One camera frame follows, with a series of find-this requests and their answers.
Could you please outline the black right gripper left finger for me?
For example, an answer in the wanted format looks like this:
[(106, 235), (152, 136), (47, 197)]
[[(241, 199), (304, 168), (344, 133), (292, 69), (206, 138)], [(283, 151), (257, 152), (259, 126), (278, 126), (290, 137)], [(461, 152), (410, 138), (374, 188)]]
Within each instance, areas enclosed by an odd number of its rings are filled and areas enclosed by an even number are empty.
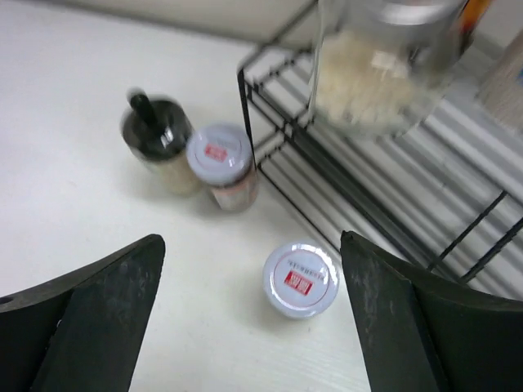
[(3, 391), (127, 391), (159, 289), (165, 242), (150, 234), (1, 299)]

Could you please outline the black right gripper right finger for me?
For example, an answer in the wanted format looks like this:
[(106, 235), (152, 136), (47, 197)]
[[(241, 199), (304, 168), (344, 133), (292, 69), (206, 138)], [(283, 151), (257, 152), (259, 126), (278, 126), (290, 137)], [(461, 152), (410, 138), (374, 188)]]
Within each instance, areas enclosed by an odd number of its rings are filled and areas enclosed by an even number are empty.
[(353, 231), (342, 269), (373, 391), (520, 391), (522, 303), (452, 283)]

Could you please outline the white lid orange spice jar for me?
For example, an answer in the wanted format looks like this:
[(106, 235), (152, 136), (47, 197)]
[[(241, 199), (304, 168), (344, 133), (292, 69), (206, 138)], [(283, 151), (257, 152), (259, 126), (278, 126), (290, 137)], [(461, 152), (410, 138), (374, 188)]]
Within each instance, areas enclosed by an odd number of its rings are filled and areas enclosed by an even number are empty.
[(336, 299), (339, 272), (330, 255), (315, 241), (277, 247), (266, 259), (262, 284), (270, 304), (290, 319), (323, 313)]

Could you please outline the wide clear glass jar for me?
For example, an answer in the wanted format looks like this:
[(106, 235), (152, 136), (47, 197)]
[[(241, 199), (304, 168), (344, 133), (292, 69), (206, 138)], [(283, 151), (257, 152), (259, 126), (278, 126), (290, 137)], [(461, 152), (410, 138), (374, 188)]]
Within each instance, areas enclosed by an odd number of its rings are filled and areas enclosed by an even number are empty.
[(398, 136), (435, 109), (461, 56), (463, 1), (320, 1), (313, 123)]

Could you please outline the red lid chili jar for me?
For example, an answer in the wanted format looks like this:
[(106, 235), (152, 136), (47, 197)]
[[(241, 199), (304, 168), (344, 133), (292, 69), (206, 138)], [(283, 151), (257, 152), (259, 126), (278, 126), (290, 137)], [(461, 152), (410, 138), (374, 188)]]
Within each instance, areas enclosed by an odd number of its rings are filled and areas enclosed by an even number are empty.
[(460, 46), (459, 54), (462, 56), (472, 45), (475, 30), (482, 17), (492, 4), (492, 0), (467, 0), (459, 17)]

